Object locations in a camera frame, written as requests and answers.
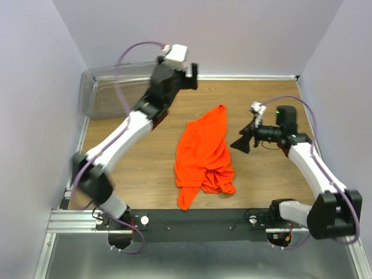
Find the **orange t shirt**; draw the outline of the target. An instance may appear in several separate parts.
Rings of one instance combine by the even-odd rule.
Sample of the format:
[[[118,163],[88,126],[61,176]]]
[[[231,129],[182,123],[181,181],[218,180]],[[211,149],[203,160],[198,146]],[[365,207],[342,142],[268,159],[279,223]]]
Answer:
[[[189,209],[199,191],[236,193],[226,132],[227,110],[223,104],[187,123],[176,148],[174,164],[176,186],[180,189],[177,205],[183,211]]]

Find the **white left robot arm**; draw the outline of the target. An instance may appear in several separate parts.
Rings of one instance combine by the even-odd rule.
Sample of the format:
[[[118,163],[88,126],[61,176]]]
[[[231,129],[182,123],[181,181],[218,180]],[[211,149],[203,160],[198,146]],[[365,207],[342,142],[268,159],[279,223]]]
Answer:
[[[191,64],[191,76],[165,63],[156,65],[149,87],[122,124],[86,154],[76,152],[71,157],[73,189],[80,190],[107,213],[115,229],[128,225],[130,207],[115,195],[108,174],[137,141],[165,119],[179,91],[197,87],[198,64]]]

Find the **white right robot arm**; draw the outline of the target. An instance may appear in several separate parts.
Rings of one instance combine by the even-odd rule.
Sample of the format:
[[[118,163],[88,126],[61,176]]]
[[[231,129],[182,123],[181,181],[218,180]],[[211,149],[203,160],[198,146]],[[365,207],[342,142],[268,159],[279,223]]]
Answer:
[[[261,142],[275,143],[300,170],[316,198],[311,206],[294,199],[273,200],[267,214],[269,224],[279,228],[290,221],[307,228],[315,239],[358,239],[362,196],[347,189],[323,162],[309,136],[298,132],[296,108],[278,106],[275,126],[263,124],[263,104],[254,102],[250,111],[252,121],[239,132],[241,137],[231,147],[249,153],[251,140],[254,147]]]

